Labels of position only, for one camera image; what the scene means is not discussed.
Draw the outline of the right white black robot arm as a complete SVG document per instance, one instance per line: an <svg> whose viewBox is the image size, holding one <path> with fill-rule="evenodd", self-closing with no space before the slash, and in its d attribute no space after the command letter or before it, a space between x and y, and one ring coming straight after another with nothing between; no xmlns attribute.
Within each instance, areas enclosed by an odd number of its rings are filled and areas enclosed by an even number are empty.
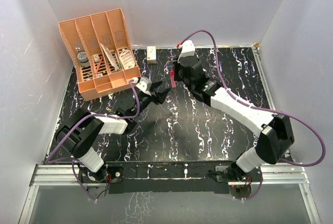
<svg viewBox="0 0 333 224"><path fill-rule="evenodd" d="M243 181L264 163L276 164L294 143L290 118L252 108L222 83L206 76L195 56L173 61L174 80L183 82L195 99L220 110L245 125L257 137L257 145L243 152L218 176Z"/></svg>

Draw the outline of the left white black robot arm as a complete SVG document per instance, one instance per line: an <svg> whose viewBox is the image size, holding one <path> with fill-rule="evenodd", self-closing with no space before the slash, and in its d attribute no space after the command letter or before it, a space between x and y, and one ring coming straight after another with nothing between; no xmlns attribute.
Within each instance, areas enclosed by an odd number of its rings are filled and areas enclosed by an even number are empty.
<svg viewBox="0 0 333 224"><path fill-rule="evenodd" d="M151 104L163 104L171 88L159 90L162 81L142 78L130 80L133 96L126 95L116 102L112 115L97 114L78 109L64 121L55 133L55 140L84 166L84 173L96 182L107 178L106 162L93 148L97 136L102 134L125 135L137 122L135 119Z"/></svg>

